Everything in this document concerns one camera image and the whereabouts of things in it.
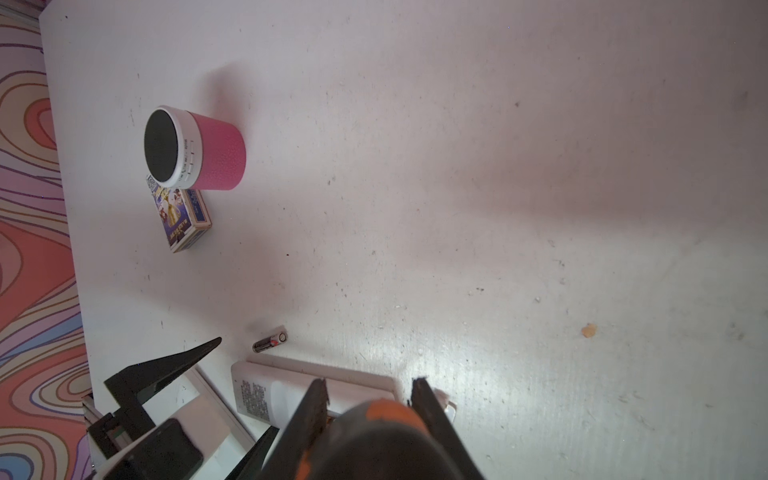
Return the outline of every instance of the small box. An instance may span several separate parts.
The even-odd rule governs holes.
[[[147,176],[147,184],[163,221],[170,251],[192,247],[211,225],[200,191],[161,187],[151,175]]]

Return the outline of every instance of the swirl patterned carpet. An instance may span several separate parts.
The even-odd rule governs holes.
[[[89,474],[90,390],[40,34],[0,16],[0,480]]]

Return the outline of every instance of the pink bluetooth speaker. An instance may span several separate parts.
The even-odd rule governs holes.
[[[147,121],[144,156],[166,188],[232,190],[245,172],[245,142],[234,125],[165,105]]]

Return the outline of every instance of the white tabletop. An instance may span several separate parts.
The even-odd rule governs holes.
[[[768,7],[727,5],[55,0],[97,406],[216,336],[232,404],[230,365],[283,324],[276,356],[401,396],[428,376],[488,478],[764,475]],[[248,151],[176,254],[144,180],[159,104]]]

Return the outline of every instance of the qr code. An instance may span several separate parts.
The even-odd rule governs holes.
[[[269,422],[270,411],[266,407],[266,399],[264,398],[266,389],[256,383],[243,381],[240,384],[240,391],[243,393],[243,403],[245,404],[246,412],[262,419],[264,422]]]

